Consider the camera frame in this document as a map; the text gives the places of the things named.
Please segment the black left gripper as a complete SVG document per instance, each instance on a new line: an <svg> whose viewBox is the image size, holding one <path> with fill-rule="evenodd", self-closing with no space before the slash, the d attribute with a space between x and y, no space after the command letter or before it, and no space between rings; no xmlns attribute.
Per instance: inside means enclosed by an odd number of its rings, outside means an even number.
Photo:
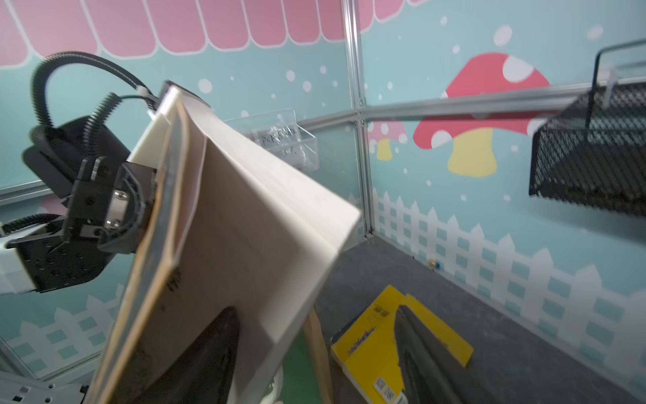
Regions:
<svg viewBox="0 0 646 404"><path fill-rule="evenodd" d="M85 158L62 227L66 242L94 242L104 253L132 253L155 204L156 169L101 156Z"/></svg>

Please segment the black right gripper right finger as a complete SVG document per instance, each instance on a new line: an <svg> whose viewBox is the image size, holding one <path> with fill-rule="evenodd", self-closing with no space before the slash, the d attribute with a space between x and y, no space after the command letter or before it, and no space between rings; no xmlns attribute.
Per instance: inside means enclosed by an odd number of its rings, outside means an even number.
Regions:
<svg viewBox="0 0 646 404"><path fill-rule="evenodd" d="M407 306L395 314L395 343L410 403L483 403L485 390Z"/></svg>

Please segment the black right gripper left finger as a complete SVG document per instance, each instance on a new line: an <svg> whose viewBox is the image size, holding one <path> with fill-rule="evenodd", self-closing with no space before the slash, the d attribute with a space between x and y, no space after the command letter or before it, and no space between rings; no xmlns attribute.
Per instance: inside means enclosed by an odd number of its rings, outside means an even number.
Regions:
<svg viewBox="0 0 646 404"><path fill-rule="evenodd" d="M226 403L237 361L240 321L225 308L135 403Z"/></svg>

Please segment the brown book with lamp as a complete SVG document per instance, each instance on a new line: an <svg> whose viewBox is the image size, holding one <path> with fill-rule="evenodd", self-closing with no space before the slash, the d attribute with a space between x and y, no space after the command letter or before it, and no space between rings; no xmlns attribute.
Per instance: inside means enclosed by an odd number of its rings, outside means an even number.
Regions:
<svg viewBox="0 0 646 404"><path fill-rule="evenodd" d="M135 403L228 306L226 403L259 403L360 211L180 95L155 204L88 403Z"/></svg>

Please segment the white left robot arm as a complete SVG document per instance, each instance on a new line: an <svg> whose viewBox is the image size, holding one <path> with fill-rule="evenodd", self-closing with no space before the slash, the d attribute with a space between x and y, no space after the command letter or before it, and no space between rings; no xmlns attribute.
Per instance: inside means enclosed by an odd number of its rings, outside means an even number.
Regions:
<svg viewBox="0 0 646 404"><path fill-rule="evenodd" d="M87 118L37 126L26 165L64 213L41 212L1 225L1 293L47 293L97 278L117 254L132 254L155 202L156 169L128 161L106 127L84 140Z"/></svg>

